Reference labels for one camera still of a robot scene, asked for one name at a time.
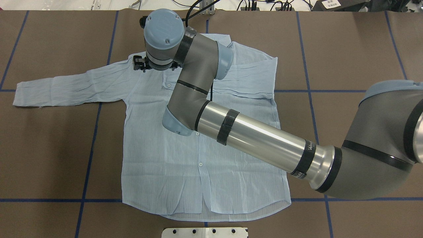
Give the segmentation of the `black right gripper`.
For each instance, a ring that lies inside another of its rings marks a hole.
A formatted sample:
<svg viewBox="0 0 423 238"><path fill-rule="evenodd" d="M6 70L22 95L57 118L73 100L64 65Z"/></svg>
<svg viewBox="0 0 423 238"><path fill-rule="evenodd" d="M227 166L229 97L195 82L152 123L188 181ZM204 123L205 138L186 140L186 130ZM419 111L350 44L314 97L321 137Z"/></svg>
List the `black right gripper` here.
<svg viewBox="0 0 423 238"><path fill-rule="evenodd" d="M144 63L144 70L149 70L149 69L154 69L157 71L165 71L167 69L171 69L171 70L175 70L177 68L182 68L182 65L175 62L175 61L171 61L167 64L164 65L159 65L157 63L154 63L153 61L151 61L149 58L143 58L143 63Z"/></svg>

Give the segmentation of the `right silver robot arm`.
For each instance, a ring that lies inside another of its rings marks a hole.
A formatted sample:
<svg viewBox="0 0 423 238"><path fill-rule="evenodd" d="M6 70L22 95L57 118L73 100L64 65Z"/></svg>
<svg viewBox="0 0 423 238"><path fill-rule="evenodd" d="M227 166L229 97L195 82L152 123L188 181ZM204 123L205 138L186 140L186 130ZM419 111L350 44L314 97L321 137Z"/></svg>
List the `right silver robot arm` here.
<svg viewBox="0 0 423 238"><path fill-rule="evenodd" d="M213 80L230 69L234 56L228 47L184 26L169 9L154 10L139 24L146 57L134 60L134 69L182 68L163 116L171 132L200 132L340 199L390 193L406 181L414 164L422 163L422 82L374 84L342 146L319 146L207 99Z"/></svg>

